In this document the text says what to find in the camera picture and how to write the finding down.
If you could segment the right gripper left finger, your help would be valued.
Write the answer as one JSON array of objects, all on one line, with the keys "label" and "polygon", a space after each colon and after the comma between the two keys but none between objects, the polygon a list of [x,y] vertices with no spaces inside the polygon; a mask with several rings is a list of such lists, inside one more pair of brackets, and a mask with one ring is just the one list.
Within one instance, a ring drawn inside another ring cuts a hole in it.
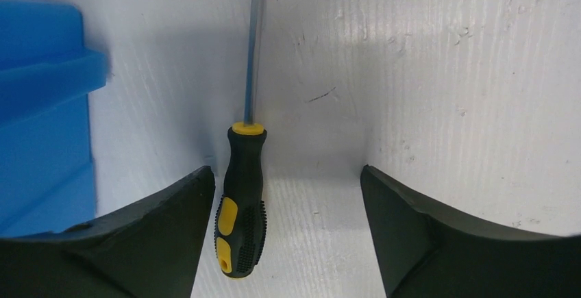
[{"label": "right gripper left finger", "polygon": [[2,297],[189,297],[214,200],[203,166],[60,233],[1,240]]}]

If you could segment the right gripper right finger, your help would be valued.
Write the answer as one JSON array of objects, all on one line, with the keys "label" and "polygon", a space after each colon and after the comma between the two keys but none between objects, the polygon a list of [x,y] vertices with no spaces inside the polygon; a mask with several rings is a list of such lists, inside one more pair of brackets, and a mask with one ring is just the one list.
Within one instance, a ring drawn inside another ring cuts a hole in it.
[{"label": "right gripper right finger", "polygon": [[579,297],[580,237],[472,216],[366,165],[364,207],[388,297]]}]

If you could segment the black yellow handled screwdriver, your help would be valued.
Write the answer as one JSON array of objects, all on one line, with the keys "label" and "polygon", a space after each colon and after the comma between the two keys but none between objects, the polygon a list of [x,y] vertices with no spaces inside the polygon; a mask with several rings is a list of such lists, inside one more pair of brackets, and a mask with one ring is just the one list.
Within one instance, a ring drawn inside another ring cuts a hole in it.
[{"label": "black yellow handled screwdriver", "polygon": [[230,161],[214,226],[219,266],[232,279],[252,273],[267,232],[261,163],[267,131],[254,118],[263,9],[264,0],[251,0],[243,120],[227,131]]}]

